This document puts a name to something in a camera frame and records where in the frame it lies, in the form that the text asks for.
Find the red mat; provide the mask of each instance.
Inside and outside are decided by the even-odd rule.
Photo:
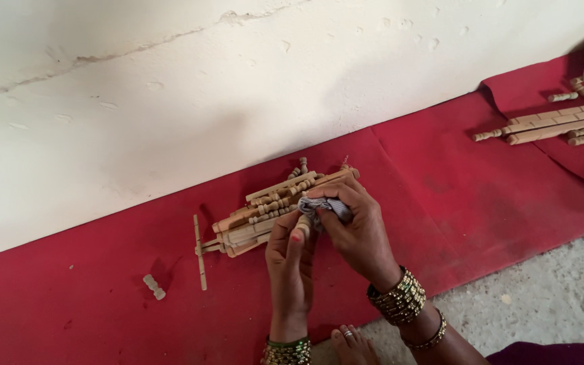
[[[0,364],[256,363],[271,313],[264,248],[206,254],[203,292],[192,215],[212,239],[210,223],[300,156],[328,173],[349,156],[430,295],[584,235],[582,180],[532,145],[470,140],[500,118],[476,92],[0,253]],[[378,316],[325,238],[315,263],[314,341]]]
[[[483,83],[491,88],[499,110],[511,119],[584,105],[583,97],[557,103],[549,103],[547,100],[549,95],[573,91],[569,80],[582,76],[583,69],[584,52],[575,52],[549,62],[491,77]],[[498,122],[491,128],[505,126],[505,123]],[[566,137],[548,138],[533,143],[566,169],[584,178],[584,145],[572,147],[566,143]]]

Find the bundle of wooden pieces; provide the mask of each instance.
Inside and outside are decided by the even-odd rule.
[[[573,79],[571,83],[577,91],[582,90],[577,87],[581,85],[580,79]],[[563,134],[569,137],[570,145],[584,144],[584,106],[514,118],[504,128],[480,133],[472,138],[479,142],[491,137],[507,137],[508,143],[513,145]]]
[[[245,197],[247,204],[229,214],[229,218],[213,224],[217,237],[215,240],[202,243],[198,226],[197,214],[193,216],[195,224],[195,254],[200,267],[202,290],[206,290],[206,275],[202,255],[211,251],[226,253],[229,257],[236,257],[269,240],[270,232],[276,219],[297,208],[298,200],[312,189],[341,177],[353,176],[359,178],[358,170],[344,164],[338,172],[331,175],[308,171],[308,160],[300,159],[301,168],[295,168],[288,176],[287,181],[274,185]],[[297,228],[309,236],[309,220],[302,216]]]

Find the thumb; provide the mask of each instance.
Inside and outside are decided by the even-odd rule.
[[[326,232],[328,232],[333,243],[339,240],[345,240],[347,236],[346,228],[341,223],[339,218],[332,211],[326,209],[317,209],[319,214],[319,220],[321,220],[321,225],[324,226]]]
[[[294,228],[292,232],[290,232],[290,238],[288,240],[288,253],[286,255],[286,265],[289,268],[298,268],[305,244],[306,238],[304,237],[303,231],[299,228]]]

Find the wall crack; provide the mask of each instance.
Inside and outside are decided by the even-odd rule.
[[[152,48],[164,45],[164,44],[172,43],[180,37],[184,37],[184,36],[188,36],[188,35],[195,34],[198,32],[202,32],[206,29],[210,29],[210,28],[215,27],[216,25],[219,25],[219,24],[226,23],[226,24],[229,24],[231,26],[237,26],[237,25],[242,26],[245,24],[245,22],[248,22],[251,20],[259,20],[259,19],[267,18],[267,17],[272,16],[276,13],[279,13],[282,10],[286,10],[288,8],[297,6],[301,3],[307,3],[310,1],[312,1],[312,0],[302,0],[302,1],[296,2],[294,4],[280,6],[278,8],[267,10],[263,13],[258,13],[258,14],[247,13],[247,14],[243,14],[243,15],[238,15],[236,12],[229,10],[229,11],[225,12],[224,14],[222,14],[222,16],[220,17],[220,19],[218,21],[216,21],[215,23],[212,23],[206,27],[198,27],[198,28],[189,30],[187,32],[172,34],[168,37],[165,37],[164,39],[162,39],[159,42],[150,42],[147,44],[142,44],[141,46],[136,47],[135,49],[132,49],[132,50],[127,51],[125,53],[108,54],[106,56],[77,56],[74,60],[71,61],[71,66],[69,66],[68,68],[65,68],[65,69],[59,70],[59,71],[55,71],[55,72],[50,72],[50,73],[47,73],[45,75],[32,77],[30,79],[26,79],[26,80],[22,80],[22,81],[18,81],[18,82],[12,82],[8,85],[0,87],[0,94],[5,94],[7,92],[10,92],[11,90],[13,90],[17,87],[22,87],[22,86],[33,84],[36,82],[50,80],[50,79],[53,79],[54,77],[66,75],[67,73],[70,73],[70,72],[77,70],[79,68],[83,68],[89,64],[110,61],[110,60],[114,60],[116,58],[129,56],[131,54],[141,53],[141,52],[147,51],[148,49],[152,49]]]

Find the woman's right hand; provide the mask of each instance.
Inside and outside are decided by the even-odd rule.
[[[353,212],[353,221],[345,226],[332,211],[317,209],[321,224],[333,246],[345,261],[366,278],[380,293],[388,293],[402,278],[393,258],[382,221],[380,205],[352,177],[315,188],[308,197],[340,199]]]

